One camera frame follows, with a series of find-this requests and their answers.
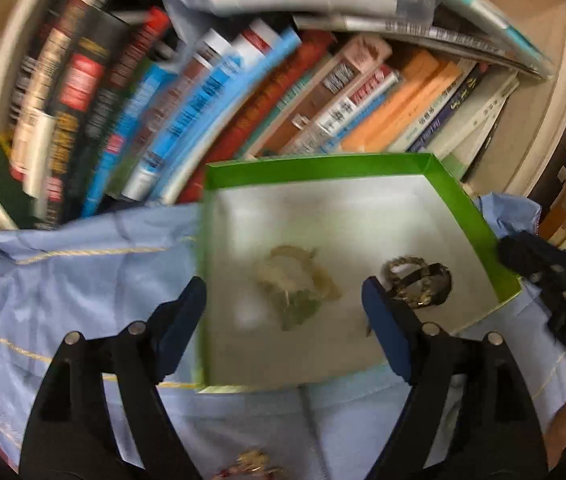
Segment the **black strap wristwatch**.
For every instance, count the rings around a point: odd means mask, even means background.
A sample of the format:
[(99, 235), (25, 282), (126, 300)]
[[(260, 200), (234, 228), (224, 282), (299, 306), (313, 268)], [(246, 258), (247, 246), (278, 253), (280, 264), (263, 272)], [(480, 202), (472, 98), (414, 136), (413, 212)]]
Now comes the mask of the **black strap wristwatch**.
[(403, 301), (412, 310), (441, 306), (452, 290), (452, 276), (447, 266), (427, 263), (416, 256), (402, 256), (382, 266), (387, 294)]

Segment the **cream white watch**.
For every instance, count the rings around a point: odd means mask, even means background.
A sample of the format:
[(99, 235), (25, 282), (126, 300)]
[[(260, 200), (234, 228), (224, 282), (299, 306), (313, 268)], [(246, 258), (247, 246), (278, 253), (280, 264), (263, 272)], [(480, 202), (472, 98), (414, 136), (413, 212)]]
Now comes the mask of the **cream white watch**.
[(341, 299), (341, 289), (317, 251), (280, 245), (255, 264), (255, 280), (274, 308), (281, 330), (289, 332), (315, 316), (326, 302)]

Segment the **blue cloth with stripes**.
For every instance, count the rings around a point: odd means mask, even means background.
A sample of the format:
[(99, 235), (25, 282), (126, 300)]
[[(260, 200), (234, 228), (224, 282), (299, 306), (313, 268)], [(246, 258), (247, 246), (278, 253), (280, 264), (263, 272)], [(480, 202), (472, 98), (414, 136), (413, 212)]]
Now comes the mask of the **blue cloth with stripes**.
[[(62, 337), (118, 333), (176, 298), (194, 272), (196, 206), (130, 210), (74, 228), (0, 232), (0, 456), (19, 464), (36, 392)], [(202, 474), (258, 448), (291, 479), (360, 479), (407, 397), (388, 367), (333, 385), (198, 394), (161, 391)]]

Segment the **orange book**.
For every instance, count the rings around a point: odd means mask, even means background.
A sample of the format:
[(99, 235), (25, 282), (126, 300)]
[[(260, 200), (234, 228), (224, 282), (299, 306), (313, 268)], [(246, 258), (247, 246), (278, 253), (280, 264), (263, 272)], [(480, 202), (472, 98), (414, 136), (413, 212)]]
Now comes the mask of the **orange book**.
[(446, 55), (408, 47), (390, 61), (402, 76), (397, 90), (389, 92), (383, 103), (341, 141), (344, 153), (383, 151), (417, 112), (426, 110), (436, 96), (460, 75), (459, 61)]

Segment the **dark green book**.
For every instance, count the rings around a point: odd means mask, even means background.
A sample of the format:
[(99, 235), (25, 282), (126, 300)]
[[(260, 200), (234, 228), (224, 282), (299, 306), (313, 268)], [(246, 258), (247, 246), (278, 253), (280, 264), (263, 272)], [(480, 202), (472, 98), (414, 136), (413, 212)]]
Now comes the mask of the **dark green book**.
[(8, 157), (0, 147), (0, 206), (18, 229), (32, 229), (34, 218), (30, 210), (30, 197), (21, 183), (10, 175)]

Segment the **green cardboard box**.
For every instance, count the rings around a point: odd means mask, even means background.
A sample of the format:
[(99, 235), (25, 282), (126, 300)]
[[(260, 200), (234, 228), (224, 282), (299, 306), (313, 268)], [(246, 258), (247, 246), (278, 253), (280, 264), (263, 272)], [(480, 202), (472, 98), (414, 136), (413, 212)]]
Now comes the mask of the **green cardboard box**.
[[(341, 295), (283, 330), (257, 281), (273, 248), (315, 255)], [(282, 157), (207, 170), (198, 237), (207, 307), (197, 331), (206, 392), (274, 390), (384, 361), (367, 334), (363, 282), (391, 259), (447, 266), (452, 289), (419, 318), (455, 334), (518, 296), (497, 239), (459, 182), (430, 154)]]

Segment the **wooden bookshelf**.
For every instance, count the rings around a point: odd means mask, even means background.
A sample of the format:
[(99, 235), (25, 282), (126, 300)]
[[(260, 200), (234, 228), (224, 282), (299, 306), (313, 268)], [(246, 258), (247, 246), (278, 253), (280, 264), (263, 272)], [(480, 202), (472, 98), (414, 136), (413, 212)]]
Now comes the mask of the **wooden bookshelf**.
[(163, 0), (177, 70), (124, 87), (78, 210), (200, 202), (220, 166), (454, 157), (466, 191), (533, 197), (566, 136), (566, 0)]

